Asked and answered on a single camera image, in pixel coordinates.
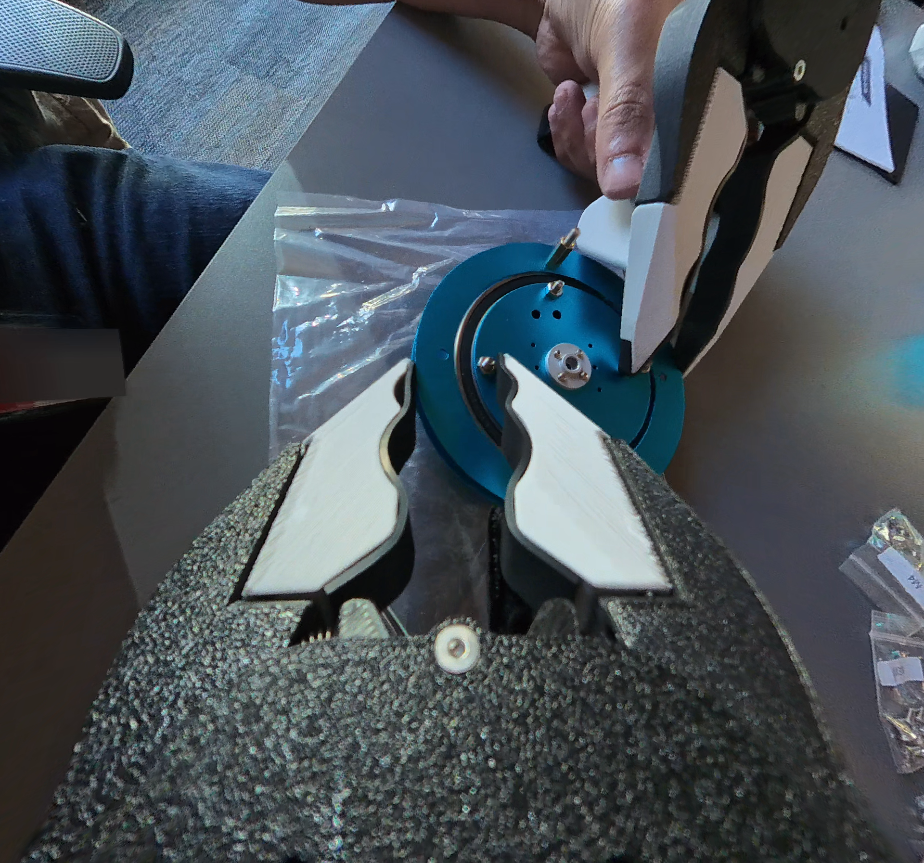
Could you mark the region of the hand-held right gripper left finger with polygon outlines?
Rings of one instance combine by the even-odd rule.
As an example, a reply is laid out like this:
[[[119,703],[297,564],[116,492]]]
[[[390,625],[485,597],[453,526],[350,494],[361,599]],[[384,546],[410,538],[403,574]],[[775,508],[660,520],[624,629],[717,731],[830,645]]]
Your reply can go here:
[[[414,427],[412,374],[395,364],[303,443],[243,598],[331,596],[399,542],[408,498],[389,441]]]

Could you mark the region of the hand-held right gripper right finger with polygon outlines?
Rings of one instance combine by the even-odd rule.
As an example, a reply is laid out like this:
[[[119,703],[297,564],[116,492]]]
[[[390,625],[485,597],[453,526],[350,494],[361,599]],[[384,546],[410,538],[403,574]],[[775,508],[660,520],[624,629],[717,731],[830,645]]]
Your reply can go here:
[[[610,437],[512,355],[499,367],[508,584],[520,596],[672,593]]]

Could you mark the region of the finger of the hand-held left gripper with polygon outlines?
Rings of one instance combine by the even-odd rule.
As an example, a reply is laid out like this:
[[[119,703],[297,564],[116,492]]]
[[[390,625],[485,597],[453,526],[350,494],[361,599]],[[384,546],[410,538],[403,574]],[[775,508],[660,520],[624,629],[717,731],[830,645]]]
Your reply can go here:
[[[708,352],[768,265],[811,153],[804,138],[774,153],[754,147],[722,188],[718,229],[676,336],[675,359],[682,372],[690,372]]]
[[[730,74],[717,72],[679,193],[671,201],[639,203],[632,214],[621,372],[642,369],[676,327],[713,203],[740,160],[745,137],[741,86]]]

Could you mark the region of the blue metal turntable base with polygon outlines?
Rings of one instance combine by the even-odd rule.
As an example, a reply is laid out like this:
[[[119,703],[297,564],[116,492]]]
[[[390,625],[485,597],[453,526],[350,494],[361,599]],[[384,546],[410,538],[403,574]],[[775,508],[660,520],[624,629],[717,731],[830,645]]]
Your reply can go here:
[[[483,358],[511,354],[658,474],[683,429],[683,377],[669,349],[649,373],[618,371],[622,279],[576,251],[551,268],[550,256],[549,245],[516,243],[466,259],[433,291],[413,346],[424,427],[445,461],[496,500],[512,469]]]

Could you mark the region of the grey desk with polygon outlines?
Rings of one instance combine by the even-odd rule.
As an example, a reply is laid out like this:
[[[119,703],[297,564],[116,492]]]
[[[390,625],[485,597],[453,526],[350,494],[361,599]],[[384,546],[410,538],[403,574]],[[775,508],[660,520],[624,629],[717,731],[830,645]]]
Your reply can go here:
[[[45,818],[141,605],[269,459],[279,195],[577,210],[536,146],[528,39],[398,7],[2,553],[2,861]],[[692,373],[672,486],[791,634],[877,823],[916,860],[918,777],[874,705],[870,604],[839,571],[922,521],[922,119],[900,185],[835,153],[787,245]]]

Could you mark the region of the person's left hand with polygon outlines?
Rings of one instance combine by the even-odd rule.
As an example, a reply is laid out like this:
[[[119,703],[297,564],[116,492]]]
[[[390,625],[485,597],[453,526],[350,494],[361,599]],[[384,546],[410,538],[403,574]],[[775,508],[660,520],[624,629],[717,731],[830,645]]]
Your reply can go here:
[[[610,199],[638,192],[653,137],[653,69],[668,14],[684,0],[546,0],[537,54],[556,85],[557,159]]]

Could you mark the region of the printed instruction sheet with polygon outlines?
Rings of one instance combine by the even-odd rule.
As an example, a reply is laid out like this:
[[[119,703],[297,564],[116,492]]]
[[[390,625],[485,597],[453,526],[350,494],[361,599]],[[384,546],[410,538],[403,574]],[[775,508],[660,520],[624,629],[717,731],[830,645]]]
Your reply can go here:
[[[849,90],[835,145],[872,167],[891,174],[895,160],[890,137],[885,86],[884,45],[878,26]]]

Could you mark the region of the clear plastic bag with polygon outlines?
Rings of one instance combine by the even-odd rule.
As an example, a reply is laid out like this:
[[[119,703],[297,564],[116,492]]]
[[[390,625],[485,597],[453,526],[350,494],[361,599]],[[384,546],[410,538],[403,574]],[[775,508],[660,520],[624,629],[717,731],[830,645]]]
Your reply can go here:
[[[406,573],[412,595],[401,618],[412,633],[444,621],[491,623],[491,523],[495,500],[445,461],[423,425],[413,346],[436,287],[459,264],[501,245],[549,245],[551,268],[575,249],[559,223],[548,240],[521,237],[506,212],[452,210],[416,202],[281,205],[274,242],[282,269],[273,312],[281,315],[274,343],[271,409],[275,438],[300,440],[376,382],[410,360],[414,427],[389,441],[408,498],[399,542],[358,578],[331,596],[309,599],[310,627],[337,625],[341,607],[356,598],[385,606]],[[287,479],[292,479],[293,467]]]

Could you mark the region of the pile of small screw bags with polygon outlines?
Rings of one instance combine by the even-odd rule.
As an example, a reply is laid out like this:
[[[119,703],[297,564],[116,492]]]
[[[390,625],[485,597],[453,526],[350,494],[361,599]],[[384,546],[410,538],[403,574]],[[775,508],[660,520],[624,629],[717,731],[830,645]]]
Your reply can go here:
[[[896,772],[917,781],[911,810],[922,847],[922,534],[900,509],[888,510],[840,571],[873,605],[870,641],[877,712]]]

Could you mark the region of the person's leg in jeans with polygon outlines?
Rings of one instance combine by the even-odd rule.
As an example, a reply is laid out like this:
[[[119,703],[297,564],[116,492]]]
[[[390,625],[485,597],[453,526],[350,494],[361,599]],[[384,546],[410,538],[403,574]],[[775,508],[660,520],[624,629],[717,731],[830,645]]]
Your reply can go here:
[[[270,176],[70,145],[3,155],[2,322],[118,329],[131,372]]]

